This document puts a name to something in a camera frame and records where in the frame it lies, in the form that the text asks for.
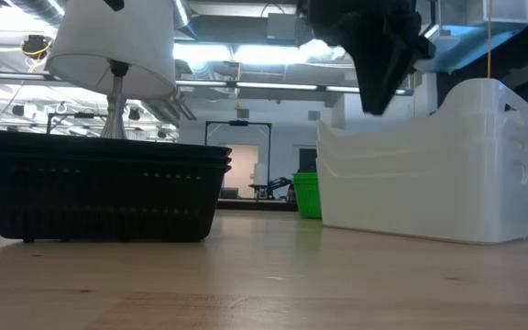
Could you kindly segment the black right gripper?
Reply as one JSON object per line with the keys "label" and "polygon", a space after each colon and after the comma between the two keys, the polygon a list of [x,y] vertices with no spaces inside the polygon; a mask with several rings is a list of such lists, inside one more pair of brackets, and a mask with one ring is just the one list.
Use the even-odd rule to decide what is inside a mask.
{"label": "black right gripper", "polygon": [[[416,3],[417,0],[301,0],[301,16],[317,39],[347,49],[366,34],[381,36],[390,31],[395,35],[417,35],[421,14]],[[365,113],[379,115],[386,111],[407,74],[408,59],[405,47],[393,46],[379,83],[377,53],[356,45],[354,63]]]}

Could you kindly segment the white plastic basket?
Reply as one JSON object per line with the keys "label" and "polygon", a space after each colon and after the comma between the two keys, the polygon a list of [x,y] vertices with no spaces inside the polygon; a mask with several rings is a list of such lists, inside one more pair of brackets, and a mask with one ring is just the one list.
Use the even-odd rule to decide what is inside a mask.
{"label": "white plastic basket", "polygon": [[452,176],[340,177],[317,162],[325,226],[498,245],[528,236],[528,167]]}
{"label": "white plastic basket", "polygon": [[499,141],[476,141],[450,148],[378,155],[335,158],[317,156],[321,180],[378,179],[403,177],[464,178],[499,175],[528,181],[528,148]]}
{"label": "white plastic basket", "polygon": [[318,155],[341,159],[450,148],[481,140],[528,149],[528,103],[498,80],[471,79],[453,87],[429,116],[362,132],[320,123],[317,132]]}

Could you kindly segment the grey ceiling unit box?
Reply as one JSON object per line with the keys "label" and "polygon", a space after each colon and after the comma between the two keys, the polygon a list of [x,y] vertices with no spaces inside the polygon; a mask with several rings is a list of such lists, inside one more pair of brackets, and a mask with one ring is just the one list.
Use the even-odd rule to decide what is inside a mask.
{"label": "grey ceiling unit box", "polygon": [[297,27],[296,15],[269,13],[267,16],[267,24],[268,40],[295,40]]}

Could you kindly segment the dark background monitor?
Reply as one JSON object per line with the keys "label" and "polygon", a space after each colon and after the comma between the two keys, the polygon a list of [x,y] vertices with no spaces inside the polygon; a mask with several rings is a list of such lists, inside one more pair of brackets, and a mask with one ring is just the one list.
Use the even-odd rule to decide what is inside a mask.
{"label": "dark background monitor", "polygon": [[316,159],[317,150],[315,148],[300,148],[298,172],[317,172]]}

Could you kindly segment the white shade table lamp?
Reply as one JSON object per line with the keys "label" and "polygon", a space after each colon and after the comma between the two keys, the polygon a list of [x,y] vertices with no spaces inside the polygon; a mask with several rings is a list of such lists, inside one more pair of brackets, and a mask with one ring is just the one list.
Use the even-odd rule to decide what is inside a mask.
{"label": "white shade table lamp", "polygon": [[124,139],[127,100],[176,92],[171,0],[68,0],[45,70],[104,94],[103,138]]}

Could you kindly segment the silver ceiling air duct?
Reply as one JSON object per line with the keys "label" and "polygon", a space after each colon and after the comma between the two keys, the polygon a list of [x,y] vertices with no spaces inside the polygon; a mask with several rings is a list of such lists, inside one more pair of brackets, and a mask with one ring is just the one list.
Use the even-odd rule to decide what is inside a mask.
{"label": "silver ceiling air duct", "polygon": [[528,26],[528,0],[417,0],[421,34],[436,46],[419,72],[452,72],[495,49]]}

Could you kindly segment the black background rig frame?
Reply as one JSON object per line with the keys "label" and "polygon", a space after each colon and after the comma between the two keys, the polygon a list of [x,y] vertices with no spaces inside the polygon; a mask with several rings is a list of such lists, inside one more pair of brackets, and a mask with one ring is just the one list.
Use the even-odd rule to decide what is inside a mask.
{"label": "black background rig frame", "polygon": [[268,128],[269,133],[267,134],[268,138],[268,155],[267,155],[267,179],[264,184],[252,184],[251,187],[254,189],[255,195],[256,195],[256,201],[258,202],[261,200],[260,194],[262,192],[265,193],[266,199],[272,199],[273,198],[273,192],[269,187],[270,184],[270,162],[271,162],[271,145],[272,145],[272,123],[265,123],[265,122],[250,122],[247,120],[230,120],[230,121],[212,121],[208,120],[204,123],[204,131],[203,131],[203,144],[205,146],[208,145],[208,138],[210,137],[211,132],[209,131],[209,126],[212,124],[217,125],[228,125],[231,127],[248,127],[248,126],[264,126]]}

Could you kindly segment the black aluminium rig frame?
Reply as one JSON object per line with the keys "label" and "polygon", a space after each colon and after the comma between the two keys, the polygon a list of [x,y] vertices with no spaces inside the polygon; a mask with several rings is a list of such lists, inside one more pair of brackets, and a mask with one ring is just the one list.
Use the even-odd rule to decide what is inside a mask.
{"label": "black aluminium rig frame", "polygon": [[285,203],[276,200],[252,200],[252,199],[219,199],[216,208],[218,210],[242,210],[242,211],[265,211],[265,212],[297,212],[296,203]]}

